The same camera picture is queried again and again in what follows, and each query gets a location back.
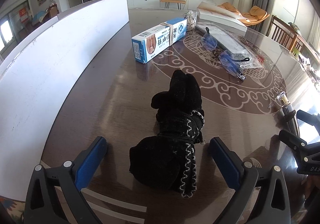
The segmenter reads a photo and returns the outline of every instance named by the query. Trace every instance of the glossy table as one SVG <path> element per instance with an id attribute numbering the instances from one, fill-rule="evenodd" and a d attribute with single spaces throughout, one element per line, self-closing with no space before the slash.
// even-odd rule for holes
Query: glossy table
<path id="1" fill-rule="evenodd" d="M 208 144 L 195 145 L 197 191 L 192 198 L 146 187 L 129 173 L 130 147 L 158 132 L 151 98 L 168 90 L 172 72 L 181 68 L 193 73 L 201 87 L 204 139 L 219 136 L 230 150 L 256 167 L 279 165 L 294 215 L 303 204 L 303 176 L 296 173 L 290 149 L 274 137 L 284 127 L 274 98 L 285 90 L 296 110 L 318 113 L 319 94 L 287 49 L 251 29 L 238 38 L 258 55 L 264 68 L 247 70 L 243 83 L 227 74 L 193 31 L 149 63 L 136 62 L 131 36 L 181 15 L 172 10 L 129 10 L 130 24 L 102 48 L 66 98 L 42 161 L 55 167 L 73 160 L 101 135 L 109 143 L 108 153 L 83 194 L 103 223 L 213 223 L 234 191 L 208 155 Z M 114 61 L 111 66 L 105 66 L 108 59 Z M 302 122 L 300 132 L 307 142 L 319 141 L 315 129 Z M 258 190 L 240 223 L 248 218 Z"/>

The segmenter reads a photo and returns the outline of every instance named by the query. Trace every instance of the plastic bag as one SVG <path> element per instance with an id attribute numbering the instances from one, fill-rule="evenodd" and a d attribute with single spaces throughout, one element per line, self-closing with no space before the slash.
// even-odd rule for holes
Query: plastic bag
<path id="1" fill-rule="evenodd" d="M 206 27 L 206 31 L 207 33 L 205 33 L 204 36 L 201 37 L 200 41 L 205 49 L 213 52 L 217 48 L 218 42 L 212 35 L 210 35 L 209 28 Z"/>
<path id="2" fill-rule="evenodd" d="M 245 76 L 242 75 L 244 65 L 241 60 L 232 59 L 226 51 L 219 55 L 219 60 L 229 74 L 236 78 L 240 78 L 241 80 L 245 80 Z"/>
<path id="3" fill-rule="evenodd" d="M 187 31 L 190 31 L 196 27 L 197 14 L 198 12 L 194 12 L 192 10 L 185 14 L 185 18 L 187 19 Z"/>
<path id="4" fill-rule="evenodd" d="M 262 65 L 257 57 L 245 47 L 238 39 L 229 34 L 226 30 L 218 27 L 213 23 L 199 22 L 197 29 L 201 32 L 206 32 L 206 27 L 210 30 L 212 35 L 218 42 L 218 46 L 222 47 L 234 60 L 241 60 L 244 69 L 261 68 Z"/>

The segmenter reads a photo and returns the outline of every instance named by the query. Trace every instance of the black glove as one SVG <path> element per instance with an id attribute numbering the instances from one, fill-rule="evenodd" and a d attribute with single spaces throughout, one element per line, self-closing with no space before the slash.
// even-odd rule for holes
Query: black glove
<path id="1" fill-rule="evenodd" d="M 196 79 L 181 70 L 173 73 L 167 92 L 157 93 L 151 106 L 158 109 L 157 136 L 144 138 L 130 149 L 130 172 L 141 183 L 173 189 L 183 197 L 196 190 L 194 144 L 202 142 L 204 111 Z"/>

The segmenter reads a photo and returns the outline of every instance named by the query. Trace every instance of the blue and white box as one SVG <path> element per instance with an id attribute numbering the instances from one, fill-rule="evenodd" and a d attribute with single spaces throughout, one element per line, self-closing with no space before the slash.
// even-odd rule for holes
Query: blue and white box
<path id="1" fill-rule="evenodd" d="M 152 27 L 132 38 L 134 56 L 142 63 L 153 57 L 186 35 L 187 20 L 174 18 Z"/>

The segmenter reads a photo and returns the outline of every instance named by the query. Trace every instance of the white stripe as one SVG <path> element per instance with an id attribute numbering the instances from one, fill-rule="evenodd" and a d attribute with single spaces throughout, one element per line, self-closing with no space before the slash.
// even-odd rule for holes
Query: white stripe
<path id="1" fill-rule="evenodd" d="M 91 202 L 88 202 L 88 204 L 92 209 L 94 209 L 96 211 L 99 211 L 99 212 L 102 212 L 104 214 L 107 214 L 109 216 L 112 216 L 112 217 L 115 217 L 115 218 L 118 218 L 118 219 L 121 219 L 121 220 L 127 220 L 127 221 L 131 221 L 131 222 L 135 222 L 135 223 L 141 223 L 141 224 L 144 223 L 144 219 L 137 218 L 137 217 L 132 217 L 132 216 L 128 216 L 128 215 L 124 215 L 124 214 L 121 214 L 121 213 L 118 213 L 118 212 L 114 212 L 114 211 L 108 210 L 106 208 L 100 207 L 100 206 L 98 206 L 96 204 L 93 204 Z"/>
<path id="2" fill-rule="evenodd" d="M 50 168 L 50 166 L 48 166 L 43 161 L 40 161 L 40 164 L 42 164 L 44 166 L 44 168 Z M 86 194 L 88 194 L 96 199 L 99 199 L 101 201 L 120 206 L 122 208 L 130 209 L 130 210 L 134 210 L 134 211 L 139 211 L 139 212 L 147 212 L 147 207 L 145 207 L 145 206 L 140 206 L 140 205 L 131 204 L 128 202 L 119 201 L 119 200 L 104 196 L 100 193 L 94 192 L 92 190 L 89 190 L 87 188 L 83 188 L 81 190 L 81 192 L 86 193 Z"/>

